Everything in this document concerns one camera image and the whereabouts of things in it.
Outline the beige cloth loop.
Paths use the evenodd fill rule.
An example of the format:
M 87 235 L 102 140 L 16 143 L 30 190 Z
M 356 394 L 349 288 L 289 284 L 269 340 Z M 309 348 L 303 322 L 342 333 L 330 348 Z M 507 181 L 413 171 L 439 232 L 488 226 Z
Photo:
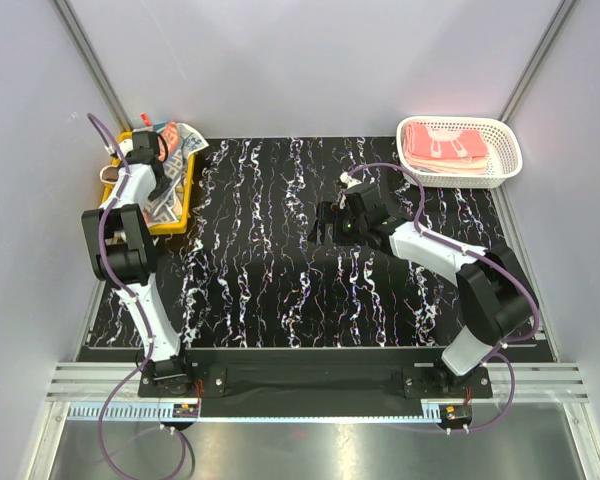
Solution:
M 118 167 L 116 165 L 106 165 L 99 172 L 100 181 L 104 185 L 114 186 L 118 181 Z

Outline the blue white patterned towel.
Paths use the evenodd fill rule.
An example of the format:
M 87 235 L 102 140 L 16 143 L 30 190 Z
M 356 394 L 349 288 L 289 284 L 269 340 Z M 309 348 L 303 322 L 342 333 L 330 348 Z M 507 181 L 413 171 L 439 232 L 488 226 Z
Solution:
M 195 157 L 209 146 L 198 130 L 186 123 L 175 123 L 180 142 L 164 162 L 165 173 L 171 179 L 170 186 L 144 209 L 145 220 L 152 235 L 174 235 L 186 231 Z

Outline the small circuit board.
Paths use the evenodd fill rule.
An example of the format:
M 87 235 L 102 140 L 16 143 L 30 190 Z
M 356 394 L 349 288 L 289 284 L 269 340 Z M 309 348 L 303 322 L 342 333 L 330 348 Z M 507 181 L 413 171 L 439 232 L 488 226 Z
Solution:
M 174 418 L 198 418 L 199 403 L 176 403 L 173 407 Z
M 472 415 L 472 407 L 469 405 L 448 405 L 444 408 L 443 418 L 449 421 L 460 421 L 469 420 Z

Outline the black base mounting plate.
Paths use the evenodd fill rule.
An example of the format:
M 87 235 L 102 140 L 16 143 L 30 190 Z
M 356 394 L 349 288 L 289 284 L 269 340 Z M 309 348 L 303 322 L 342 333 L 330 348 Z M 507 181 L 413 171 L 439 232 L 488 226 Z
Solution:
M 424 400 L 493 397 L 486 368 L 456 378 L 441 354 L 439 347 L 191 349 L 187 373 L 149 367 L 138 393 L 199 399 L 204 419 L 264 421 L 399 420 L 421 414 Z

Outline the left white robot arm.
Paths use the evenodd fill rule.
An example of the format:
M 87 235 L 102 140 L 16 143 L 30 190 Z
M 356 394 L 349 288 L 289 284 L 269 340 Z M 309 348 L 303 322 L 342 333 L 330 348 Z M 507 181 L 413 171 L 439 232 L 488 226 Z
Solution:
M 158 255 L 144 208 L 170 184 L 163 161 L 168 145 L 154 131 L 131 134 L 131 145 L 116 145 L 117 178 L 105 201 L 85 211 L 81 223 L 95 276 L 109 283 L 140 335 L 142 396 L 183 396 L 195 386 L 179 335 L 168 319 L 156 284 Z

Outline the black marble pattern mat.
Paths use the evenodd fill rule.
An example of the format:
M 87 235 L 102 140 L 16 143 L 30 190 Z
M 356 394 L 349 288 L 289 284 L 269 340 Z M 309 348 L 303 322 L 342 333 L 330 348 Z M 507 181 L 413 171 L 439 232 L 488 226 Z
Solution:
M 318 202 L 355 170 L 390 209 L 456 240 L 504 235 L 486 190 L 419 192 L 391 137 L 213 139 L 197 160 L 188 229 L 157 240 L 157 284 L 190 348 L 432 347 L 462 327 L 456 288 L 366 247 L 308 242 Z

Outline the right small circuit board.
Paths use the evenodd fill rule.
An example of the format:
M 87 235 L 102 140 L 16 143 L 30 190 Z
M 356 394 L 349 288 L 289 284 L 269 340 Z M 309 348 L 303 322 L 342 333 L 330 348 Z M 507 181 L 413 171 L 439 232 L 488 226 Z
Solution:
M 469 405 L 448 405 L 444 408 L 443 418 L 449 421 L 460 421 L 469 420 L 472 415 L 472 407 Z

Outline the pink bunny towel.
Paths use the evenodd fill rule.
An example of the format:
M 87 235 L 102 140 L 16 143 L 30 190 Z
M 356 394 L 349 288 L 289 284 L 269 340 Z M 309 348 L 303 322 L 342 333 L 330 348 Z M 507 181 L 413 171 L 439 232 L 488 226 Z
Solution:
M 488 155 L 481 133 L 474 129 L 449 130 L 410 122 L 404 130 L 406 153 L 421 158 L 462 158 Z

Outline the plain pink towel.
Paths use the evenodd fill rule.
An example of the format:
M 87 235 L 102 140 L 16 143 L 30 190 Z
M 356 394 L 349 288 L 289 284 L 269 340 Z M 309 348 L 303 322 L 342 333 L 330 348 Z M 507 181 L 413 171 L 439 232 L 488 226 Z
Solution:
M 404 153 L 403 156 L 407 164 L 413 168 L 440 174 L 484 175 L 488 166 L 486 156 L 447 159 L 414 157 L 408 153 Z

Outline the yellow plastic bin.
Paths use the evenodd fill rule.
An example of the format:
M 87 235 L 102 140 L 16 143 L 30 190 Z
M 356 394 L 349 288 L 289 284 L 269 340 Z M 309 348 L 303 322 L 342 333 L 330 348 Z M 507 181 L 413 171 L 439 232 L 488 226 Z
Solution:
M 109 149 L 112 162 L 100 172 L 103 179 L 101 208 L 113 197 L 118 208 L 137 204 L 152 235 L 179 234 L 186 230 L 196 156 L 208 142 L 191 126 L 167 122 L 124 132 L 118 147 Z

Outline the orange grey printed towel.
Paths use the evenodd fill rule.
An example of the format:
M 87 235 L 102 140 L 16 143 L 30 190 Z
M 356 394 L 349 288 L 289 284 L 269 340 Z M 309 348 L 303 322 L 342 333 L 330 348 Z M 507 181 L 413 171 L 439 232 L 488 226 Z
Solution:
M 150 131 L 155 132 L 159 139 L 160 160 L 166 162 L 169 156 L 174 152 L 180 142 L 177 125 L 175 122 L 166 122 L 154 124 L 146 113 L 140 115 L 144 126 Z

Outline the left small circuit board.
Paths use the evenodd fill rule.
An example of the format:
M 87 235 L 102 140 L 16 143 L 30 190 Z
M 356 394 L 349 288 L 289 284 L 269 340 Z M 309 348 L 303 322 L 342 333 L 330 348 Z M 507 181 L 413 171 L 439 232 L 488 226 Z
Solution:
M 199 403 L 176 403 L 173 407 L 174 418 L 198 418 Z

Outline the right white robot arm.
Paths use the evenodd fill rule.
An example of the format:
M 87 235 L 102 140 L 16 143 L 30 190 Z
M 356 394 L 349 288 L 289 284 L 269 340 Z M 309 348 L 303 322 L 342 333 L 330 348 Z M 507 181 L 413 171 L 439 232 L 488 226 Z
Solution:
M 457 288 L 464 325 L 424 374 L 425 386 L 444 396 L 460 394 L 479 366 L 524 323 L 538 319 L 535 295 L 507 245 L 468 245 L 425 228 L 417 218 L 393 215 L 370 185 L 352 185 L 339 200 L 318 203 L 308 239 L 320 243 L 327 236 L 337 245 L 366 245 L 412 261 Z

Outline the white perforated basket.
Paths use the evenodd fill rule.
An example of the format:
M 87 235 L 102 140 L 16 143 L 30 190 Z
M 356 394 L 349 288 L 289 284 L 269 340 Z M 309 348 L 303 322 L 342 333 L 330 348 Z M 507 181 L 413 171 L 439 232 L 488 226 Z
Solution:
M 427 187 L 494 189 L 523 167 L 511 128 L 490 118 L 408 117 L 396 146 L 403 167 Z

